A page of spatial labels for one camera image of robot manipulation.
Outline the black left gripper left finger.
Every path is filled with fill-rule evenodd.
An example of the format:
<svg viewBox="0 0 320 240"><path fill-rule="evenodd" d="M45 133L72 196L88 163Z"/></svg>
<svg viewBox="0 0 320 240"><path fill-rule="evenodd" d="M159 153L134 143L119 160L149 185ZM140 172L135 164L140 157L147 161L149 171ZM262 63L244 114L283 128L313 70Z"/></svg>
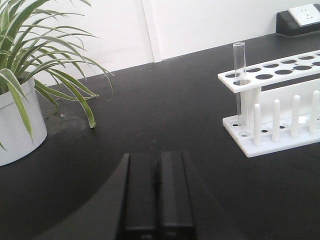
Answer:
<svg viewBox="0 0 320 240"><path fill-rule="evenodd" d="M155 240L156 200L151 156L126 153L124 193L118 225L118 240Z"/></svg>

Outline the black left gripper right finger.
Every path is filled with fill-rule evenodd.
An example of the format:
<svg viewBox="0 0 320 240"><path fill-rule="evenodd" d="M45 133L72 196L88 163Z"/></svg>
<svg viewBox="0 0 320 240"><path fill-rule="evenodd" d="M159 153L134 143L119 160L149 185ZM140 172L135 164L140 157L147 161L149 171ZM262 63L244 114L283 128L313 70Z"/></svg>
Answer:
<svg viewBox="0 0 320 240"><path fill-rule="evenodd" d="M166 151L158 162L158 225L161 240L192 240L195 227L182 153Z"/></svg>

